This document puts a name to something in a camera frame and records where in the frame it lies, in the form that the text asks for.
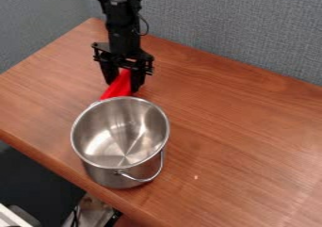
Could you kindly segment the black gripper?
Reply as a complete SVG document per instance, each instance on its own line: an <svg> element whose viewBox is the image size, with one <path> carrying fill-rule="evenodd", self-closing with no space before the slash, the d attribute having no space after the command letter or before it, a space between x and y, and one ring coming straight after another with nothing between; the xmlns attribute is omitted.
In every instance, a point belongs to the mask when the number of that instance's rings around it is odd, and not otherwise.
<svg viewBox="0 0 322 227"><path fill-rule="evenodd" d="M118 68L130 71L130 91L137 92L144 84L144 76L153 73L153 57L140 48L140 34L134 24L105 24L108 40L93 42L93 60L100 65L105 83L117 78Z"/></svg>

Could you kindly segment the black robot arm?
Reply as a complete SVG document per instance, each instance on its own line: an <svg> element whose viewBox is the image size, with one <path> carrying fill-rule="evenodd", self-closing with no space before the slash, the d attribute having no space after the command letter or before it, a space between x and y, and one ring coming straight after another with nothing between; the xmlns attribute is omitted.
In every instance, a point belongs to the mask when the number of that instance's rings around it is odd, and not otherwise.
<svg viewBox="0 0 322 227"><path fill-rule="evenodd" d="M140 48L140 0L97 0L105 15L106 42L93 42L93 61L98 63L105 83L118 79L118 70L129 73L129 90L137 92L144 78L153 73L153 56Z"/></svg>

